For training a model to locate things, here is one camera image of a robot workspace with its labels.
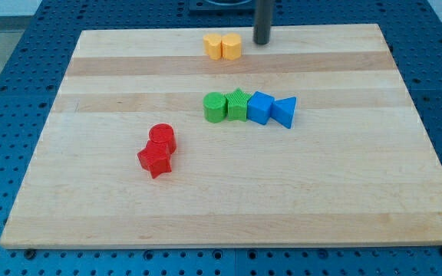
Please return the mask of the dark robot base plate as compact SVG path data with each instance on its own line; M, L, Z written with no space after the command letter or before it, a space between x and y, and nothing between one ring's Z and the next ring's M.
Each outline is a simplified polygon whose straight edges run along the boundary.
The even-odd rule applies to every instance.
M252 12L255 0L188 0L190 14Z

